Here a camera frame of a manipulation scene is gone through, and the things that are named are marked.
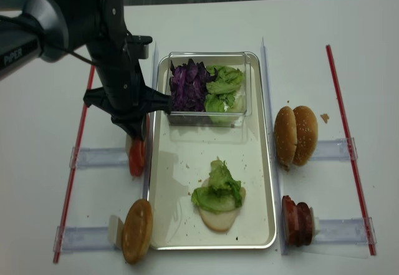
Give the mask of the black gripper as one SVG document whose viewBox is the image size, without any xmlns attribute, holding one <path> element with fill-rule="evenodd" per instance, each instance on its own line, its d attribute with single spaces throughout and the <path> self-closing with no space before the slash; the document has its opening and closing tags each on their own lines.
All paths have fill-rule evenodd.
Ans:
<svg viewBox="0 0 399 275">
<path fill-rule="evenodd" d="M 171 96 L 145 85 L 139 59 L 130 55 L 127 42 L 122 47 L 112 42 L 90 42 L 87 48 L 102 87 L 86 91 L 86 106 L 94 105 L 109 113 L 112 123 L 132 139 L 140 139 L 145 114 L 171 114 Z"/>
</svg>

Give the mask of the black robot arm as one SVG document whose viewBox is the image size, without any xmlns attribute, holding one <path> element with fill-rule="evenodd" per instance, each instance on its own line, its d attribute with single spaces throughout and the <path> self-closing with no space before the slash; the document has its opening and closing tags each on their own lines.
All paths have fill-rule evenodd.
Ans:
<svg viewBox="0 0 399 275">
<path fill-rule="evenodd" d="M 89 52 L 102 86 L 87 89 L 86 106 L 107 112 L 112 123 L 144 140 L 148 114 L 171 111 L 171 98 L 145 84 L 140 61 L 150 36 L 134 36 L 125 24 L 123 0 L 28 0 L 19 16 L 1 18 L 1 77 L 40 58 L 56 62 Z"/>
</svg>

